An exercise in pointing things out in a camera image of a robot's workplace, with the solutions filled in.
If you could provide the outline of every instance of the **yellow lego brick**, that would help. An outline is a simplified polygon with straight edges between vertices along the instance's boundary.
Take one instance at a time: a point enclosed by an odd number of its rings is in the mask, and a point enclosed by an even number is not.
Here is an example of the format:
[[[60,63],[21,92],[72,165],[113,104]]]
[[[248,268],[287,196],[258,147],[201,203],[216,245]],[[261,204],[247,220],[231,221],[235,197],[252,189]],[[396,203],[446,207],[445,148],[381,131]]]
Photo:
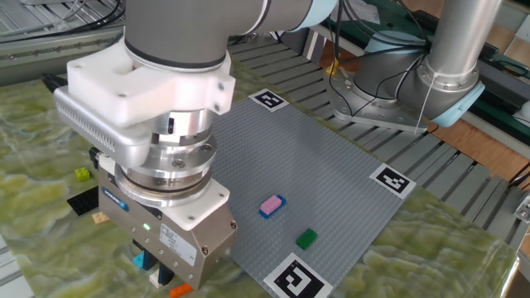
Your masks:
[[[335,58],[333,59],[333,63],[325,70],[325,72],[328,75],[335,75],[337,73],[337,69],[339,68],[339,61]]]
[[[108,222],[110,219],[103,212],[98,212],[97,214],[92,214],[92,219],[96,224],[102,224]]]
[[[90,179],[90,173],[87,168],[80,168],[75,170],[75,177],[77,178],[77,181],[85,181]]]

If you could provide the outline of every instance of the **green marble surface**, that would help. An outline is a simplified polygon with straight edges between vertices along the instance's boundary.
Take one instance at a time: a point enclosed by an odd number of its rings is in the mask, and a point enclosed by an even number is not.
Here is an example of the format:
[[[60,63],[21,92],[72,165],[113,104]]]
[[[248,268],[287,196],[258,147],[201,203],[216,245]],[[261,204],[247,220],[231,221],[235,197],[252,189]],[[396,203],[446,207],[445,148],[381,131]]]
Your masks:
[[[263,88],[282,95],[237,61],[233,76],[235,101]],[[74,169],[96,172],[90,144],[59,120],[42,83],[0,89],[0,133],[0,234],[37,298],[168,297],[181,283],[151,286],[151,272],[131,261],[139,251],[129,236],[66,203],[97,185],[95,177],[78,182]],[[221,262],[186,297],[268,296],[237,264]],[[417,188],[332,296],[499,297],[515,262],[507,244]]]

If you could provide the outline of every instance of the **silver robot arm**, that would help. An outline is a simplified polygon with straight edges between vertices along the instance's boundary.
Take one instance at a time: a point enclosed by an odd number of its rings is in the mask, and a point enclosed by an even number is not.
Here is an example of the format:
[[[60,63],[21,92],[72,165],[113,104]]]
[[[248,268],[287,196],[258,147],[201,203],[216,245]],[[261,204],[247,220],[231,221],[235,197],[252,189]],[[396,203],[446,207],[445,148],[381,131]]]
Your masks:
[[[335,116],[409,132],[426,130],[420,114],[443,127],[452,125],[484,90],[477,59],[501,2],[446,0],[430,52],[401,50],[361,59],[353,88],[342,93],[347,102],[331,99]],[[366,51],[393,47],[371,40]]]
[[[234,243],[211,175],[212,122],[230,110],[229,36],[296,30],[336,0],[128,0],[125,37],[67,65],[61,119],[99,154],[99,207],[195,289]]]

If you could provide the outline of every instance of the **green lego brick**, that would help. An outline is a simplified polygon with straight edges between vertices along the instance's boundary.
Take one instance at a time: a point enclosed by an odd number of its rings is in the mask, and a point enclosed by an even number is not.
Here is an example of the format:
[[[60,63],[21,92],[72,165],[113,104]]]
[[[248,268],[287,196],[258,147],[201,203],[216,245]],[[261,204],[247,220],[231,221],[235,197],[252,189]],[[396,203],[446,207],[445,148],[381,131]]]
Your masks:
[[[301,249],[306,250],[316,239],[317,234],[312,229],[308,228],[297,240],[296,245]]]
[[[75,170],[75,177],[77,178],[77,181],[85,181],[90,179],[90,173],[87,168],[80,168]]]

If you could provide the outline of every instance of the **gray baseplate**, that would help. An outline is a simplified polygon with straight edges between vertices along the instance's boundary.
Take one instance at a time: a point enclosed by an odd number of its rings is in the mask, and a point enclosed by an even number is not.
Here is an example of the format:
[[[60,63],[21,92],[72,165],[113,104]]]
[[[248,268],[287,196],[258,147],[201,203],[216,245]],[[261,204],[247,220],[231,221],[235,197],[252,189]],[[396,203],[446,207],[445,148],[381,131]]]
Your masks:
[[[263,279],[291,252],[336,288],[402,204],[369,179],[381,161],[292,106],[270,113],[244,100],[214,134],[213,177],[239,226],[231,257],[273,296]],[[265,219],[271,195],[287,203]],[[303,251],[295,241],[308,228],[318,238]]]

